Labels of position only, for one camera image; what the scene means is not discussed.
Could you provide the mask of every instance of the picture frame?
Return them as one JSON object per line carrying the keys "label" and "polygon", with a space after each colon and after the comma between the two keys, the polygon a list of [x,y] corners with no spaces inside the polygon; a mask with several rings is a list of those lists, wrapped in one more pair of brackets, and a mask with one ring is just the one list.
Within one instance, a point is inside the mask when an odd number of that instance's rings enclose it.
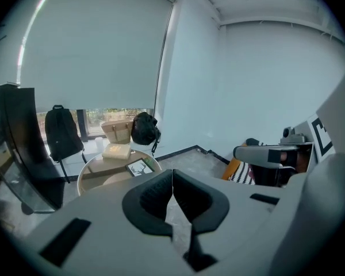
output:
{"label": "picture frame", "polygon": [[130,164],[127,164],[125,168],[128,170],[129,173],[132,174],[133,177],[142,176],[144,174],[150,174],[155,171],[148,165],[148,163],[144,161],[143,158],[140,158]]}

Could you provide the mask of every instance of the gray floor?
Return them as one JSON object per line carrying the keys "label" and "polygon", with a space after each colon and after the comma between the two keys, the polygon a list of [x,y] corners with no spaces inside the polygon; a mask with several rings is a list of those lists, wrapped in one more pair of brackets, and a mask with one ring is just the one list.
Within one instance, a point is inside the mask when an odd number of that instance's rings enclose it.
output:
{"label": "gray floor", "polygon": [[[177,168],[198,179],[201,176],[221,178],[227,166],[214,156],[204,155],[196,149],[162,160],[159,163],[164,170]],[[76,182],[71,182],[70,184],[65,183],[63,205],[74,200],[77,196]],[[25,238],[48,216],[50,214],[32,214],[30,216],[23,214],[19,200],[4,183],[1,183],[0,222],[15,237],[20,239]],[[168,204],[166,221],[173,226],[174,246],[179,254],[183,255],[189,246],[191,225],[182,213],[174,197]]]}

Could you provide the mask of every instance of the ceiling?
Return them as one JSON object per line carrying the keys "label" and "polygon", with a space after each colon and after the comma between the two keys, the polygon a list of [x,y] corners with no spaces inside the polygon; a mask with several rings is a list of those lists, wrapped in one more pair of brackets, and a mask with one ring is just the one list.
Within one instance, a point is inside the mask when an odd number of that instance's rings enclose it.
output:
{"label": "ceiling", "polygon": [[322,0],[207,0],[220,24],[244,21],[285,21],[320,29],[340,39],[342,31]]}

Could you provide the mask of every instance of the window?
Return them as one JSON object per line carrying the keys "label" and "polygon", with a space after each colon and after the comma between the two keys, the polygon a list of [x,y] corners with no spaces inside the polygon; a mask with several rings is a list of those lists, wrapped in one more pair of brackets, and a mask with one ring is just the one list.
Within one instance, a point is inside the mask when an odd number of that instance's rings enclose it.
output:
{"label": "window", "polygon": [[[132,120],[141,113],[153,115],[153,109],[79,109],[70,110],[76,124],[78,136],[83,142],[96,137],[105,137],[101,125],[108,121]],[[41,137],[46,141],[45,118],[47,113],[37,113]]]}
{"label": "window", "polygon": [[87,109],[86,118],[89,135],[103,134],[101,125],[109,121],[132,120],[146,109]]}
{"label": "window", "polygon": [[[78,131],[78,136],[81,135],[79,130],[79,124],[78,124],[78,117],[76,115],[76,110],[70,110],[71,115],[73,116],[73,120],[76,125],[76,130]],[[37,113],[37,121],[39,122],[41,137],[43,140],[46,140],[46,131],[45,131],[45,118],[47,113]]]}

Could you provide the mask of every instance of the roller blind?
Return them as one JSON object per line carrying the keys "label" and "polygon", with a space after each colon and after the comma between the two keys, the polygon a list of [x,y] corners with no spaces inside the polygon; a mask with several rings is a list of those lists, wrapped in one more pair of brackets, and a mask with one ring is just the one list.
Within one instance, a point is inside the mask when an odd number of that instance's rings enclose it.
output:
{"label": "roller blind", "polygon": [[153,108],[168,0],[46,0],[31,27],[21,87],[38,112]]}
{"label": "roller blind", "polygon": [[18,56],[31,17],[41,0],[18,0],[0,26],[0,84],[16,83]]}

